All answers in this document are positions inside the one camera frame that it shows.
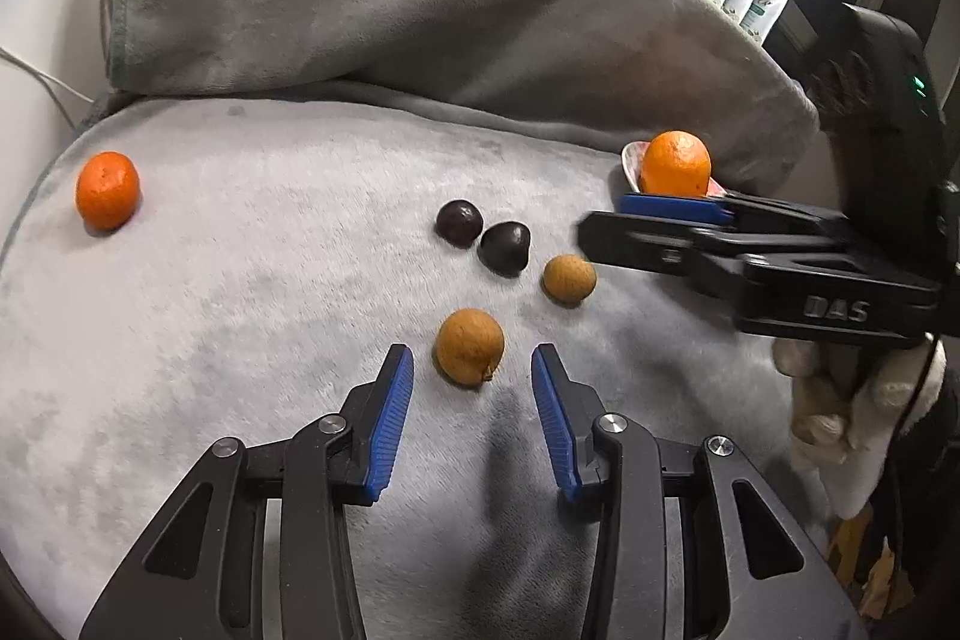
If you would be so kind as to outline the white gloved right hand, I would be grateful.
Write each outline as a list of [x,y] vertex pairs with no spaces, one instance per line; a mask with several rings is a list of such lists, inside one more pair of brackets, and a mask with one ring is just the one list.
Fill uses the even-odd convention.
[[791,464],[817,473],[833,513],[850,520],[875,491],[892,438],[934,408],[944,346],[926,341],[871,356],[864,347],[778,338],[773,362],[793,382]]

